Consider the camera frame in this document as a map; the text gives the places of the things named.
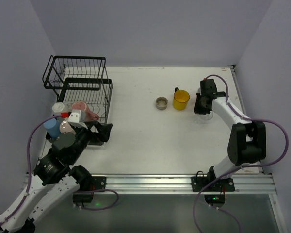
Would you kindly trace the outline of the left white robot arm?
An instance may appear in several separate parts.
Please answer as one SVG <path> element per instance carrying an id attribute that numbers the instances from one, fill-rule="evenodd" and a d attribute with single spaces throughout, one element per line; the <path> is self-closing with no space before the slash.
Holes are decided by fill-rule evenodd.
<path id="1" fill-rule="evenodd" d="M 63 133 L 53 141 L 51 148 L 29 171 L 28 183 L 13 204 L 0 214 L 0 231 L 4 233 L 32 233 L 35 223 L 64 197 L 73 193 L 95 193 L 102 189 L 93 183 L 90 172 L 76 161 L 93 140 L 107 142 L 112 124 L 97 121 Z"/>

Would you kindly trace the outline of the yellow mug black handle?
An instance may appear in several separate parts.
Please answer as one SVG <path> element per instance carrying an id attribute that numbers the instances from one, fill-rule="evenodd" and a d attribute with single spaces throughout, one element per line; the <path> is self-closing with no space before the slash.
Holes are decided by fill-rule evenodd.
<path id="1" fill-rule="evenodd" d="M 179 89 L 176 87 L 173 94 L 173 107 L 178 111 L 183 111 L 186 109 L 188 102 L 190 100 L 190 95 L 187 91 Z"/>

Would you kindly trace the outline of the beige speckled ceramic cup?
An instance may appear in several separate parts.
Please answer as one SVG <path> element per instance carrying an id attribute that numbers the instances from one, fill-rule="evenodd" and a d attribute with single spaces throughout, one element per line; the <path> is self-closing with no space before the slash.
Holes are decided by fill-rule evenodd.
<path id="1" fill-rule="evenodd" d="M 158 110 L 165 110 L 168 105 L 168 99 L 166 97 L 157 97 L 155 105 Z"/>

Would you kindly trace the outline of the translucent pink plastic cup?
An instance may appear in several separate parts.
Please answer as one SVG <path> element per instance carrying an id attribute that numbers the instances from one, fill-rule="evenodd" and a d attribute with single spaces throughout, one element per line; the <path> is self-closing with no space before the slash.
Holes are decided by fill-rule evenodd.
<path id="1" fill-rule="evenodd" d="M 74 135 L 76 134 L 75 130 L 67 121 L 61 122 L 59 130 L 61 133 L 72 133 Z"/>

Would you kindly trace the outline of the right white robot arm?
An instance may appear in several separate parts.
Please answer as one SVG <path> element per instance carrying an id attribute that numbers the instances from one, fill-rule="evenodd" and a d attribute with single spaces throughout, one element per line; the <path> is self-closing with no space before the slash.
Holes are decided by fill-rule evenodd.
<path id="1" fill-rule="evenodd" d="M 227 92 L 217 90 L 214 79 L 200 81 L 194 113 L 207 116 L 216 113 L 230 129 L 227 156 L 210 167 L 209 182 L 218 177 L 228 179 L 227 172 L 242 165 L 251 165 L 266 157 L 266 127 L 263 122 L 249 119 L 228 98 Z"/>

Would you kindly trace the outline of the clear glass cup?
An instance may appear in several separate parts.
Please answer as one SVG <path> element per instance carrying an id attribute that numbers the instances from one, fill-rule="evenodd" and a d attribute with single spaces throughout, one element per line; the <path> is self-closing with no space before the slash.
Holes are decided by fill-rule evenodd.
<path id="1" fill-rule="evenodd" d="M 197 124 L 208 124 L 213 119 L 214 113 L 210 111 L 210 113 L 202 115 L 202 114 L 195 114 L 195 122 Z"/>

